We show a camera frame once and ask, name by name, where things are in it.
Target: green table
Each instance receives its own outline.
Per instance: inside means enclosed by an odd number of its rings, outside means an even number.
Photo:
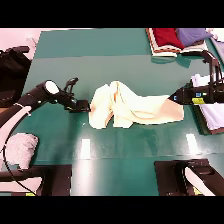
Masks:
[[[216,56],[213,46],[208,48]],[[136,94],[172,94],[192,75],[208,75],[200,57],[152,58],[144,29],[100,29],[43,32],[24,92],[47,79],[60,87],[78,77],[78,99],[91,102],[98,87],[119,80]],[[27,117],[15,132],[37,135],[34,164],[73,164],[72,195],[158,195],[154,161],[208,158],[224,176],[224,136],[199,134],[189,106],[184,121],[134,124],[129,129],[93,129],[88,114],[69,114],[47,104]],[[196,145],[189,143],[189,135]],[[82,159],[83,139],[90,159]]]

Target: red cloth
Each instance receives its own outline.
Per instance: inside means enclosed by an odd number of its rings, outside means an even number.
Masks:
[[[184,45],[177,38],[174,28],[152,28],[152,30],[159,47],[172,45],[184,49]]]

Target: cable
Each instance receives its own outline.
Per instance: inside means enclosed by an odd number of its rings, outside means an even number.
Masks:
[[[16,183],[19,184],[21,187],[23,187],[24,189],[26,189],[27,191],[29,191],[30,193],[34,194],[35,196],[38,196],[38,195],[37,195],[36,193],[34,193],[32,190],[30,190],[29,188],[25,187],[23,184],[21,184],[19,181],[17,181],[17,180],[15,179],[15,177],[13,176],[13,173],[12,173],[12,171],[10,170],[10,168],[9,168],[9,166],[8,166],[8,163],[7,163],[7,161],[6,161],[6,157],[5,157],[5,148],[6,148],[6,147],[4,146],[3,149],[2,149],[2,151],[3,151],[3,161],[4,161],[4,163],[5,163],[5,166],[6,166],[7,170],[9,171],[9,173],[10,173],[12,179],[13,179],[14,181],[16,181]]]

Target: black base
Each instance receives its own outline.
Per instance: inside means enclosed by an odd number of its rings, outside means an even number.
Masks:
[[[70,196],[72,165],[33,166],[44,170],[37,189],[38,196]],[[26,196],[25,192],[12,192],[12,196]]]
[[[192,159],[187,160],[197,162],[201,165],[209,166],[207,159]],[[160,196],[185,196],[180,192],[179,185],[176,179],[175,166],[180,160],[173,161],[155,161],[156,178]],[[195,196],[193,186],[188,184],[188,192]]]

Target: yellow label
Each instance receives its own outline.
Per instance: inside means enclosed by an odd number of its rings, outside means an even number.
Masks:
[[[29,192],[29,193],[26,193],[26,196],[35,196],[35,194]]]
[[[196,187],[193,187],[195,195],[202,194]]]
[[[194,104],[204,104],[203,98],[192,98]]]

